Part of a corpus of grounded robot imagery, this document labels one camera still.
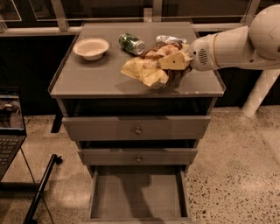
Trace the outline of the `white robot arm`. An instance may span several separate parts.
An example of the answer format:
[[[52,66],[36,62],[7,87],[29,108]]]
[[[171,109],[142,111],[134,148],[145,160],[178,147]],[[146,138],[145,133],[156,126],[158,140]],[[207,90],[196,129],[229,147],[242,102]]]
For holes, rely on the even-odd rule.
[[[227,67],[280,68],[280,5],[260,11],[251,25],[197,38],[158,61],[164,70],[209,71]]]

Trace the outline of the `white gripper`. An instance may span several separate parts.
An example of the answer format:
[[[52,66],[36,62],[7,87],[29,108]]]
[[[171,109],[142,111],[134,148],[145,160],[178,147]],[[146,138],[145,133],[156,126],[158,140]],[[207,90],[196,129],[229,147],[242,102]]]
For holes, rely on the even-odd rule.
[[[178,51],[167,55],[158,61],[163,70],[185,70],[190,66],[198,71],[210,71],[218,68],[214,57],[216,34],[197,38],[190,45],[188,52]]]

